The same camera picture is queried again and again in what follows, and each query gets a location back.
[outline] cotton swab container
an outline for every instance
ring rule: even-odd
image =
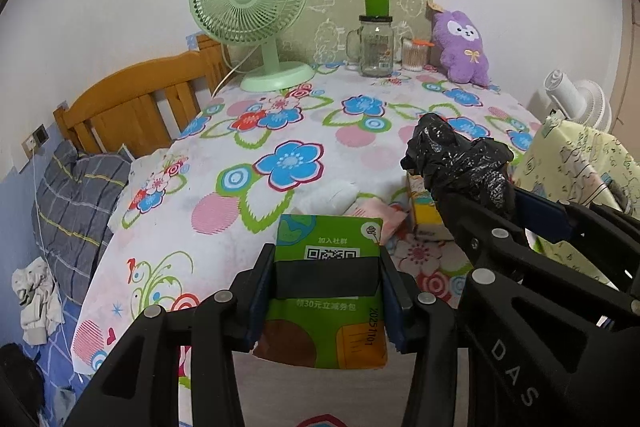
[[[427,65],[429,48],[433,42],[423,39],[402,39],[402,68],[409,71],[422,71]]]

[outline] blue wall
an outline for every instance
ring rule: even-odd
[[[0,182],[0,346],[22,340],[20,306],[11,289],[11,275],[38,256],[31,226],[33,207],[33,169],[40,183],[62,136],[53,124],[47,129],[49,140],[22,172],[12,169]]]

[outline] yellow bow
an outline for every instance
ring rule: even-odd
[[[478,57],[480,56],[480,52],[473,52],[471,50],[465,50],[465,55],[467,57],[471,57],[471,62],[478,63]]]

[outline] stuffed animal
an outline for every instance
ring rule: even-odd
[[[440,63],[451,82],[488,87],[489,61],[482,50],[482,37],[462,12],[434,14],[433,41],[442,48]]]

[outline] jar handle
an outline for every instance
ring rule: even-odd
[[[357,50],[356,54],[351,54],[350,51],[354,50],[354,47],[352,44],[349,44],[349,42],[353,42],[353,38],[352,35],[355,34],[358,37],[358,45],[355,48]],[[346,53],[347,53],[347,60],[350,62],[359,62],[360,61],[360,28],[358,28],[357,30],[351,30],[349,33],[347,33],[347,40],[346,40]]]

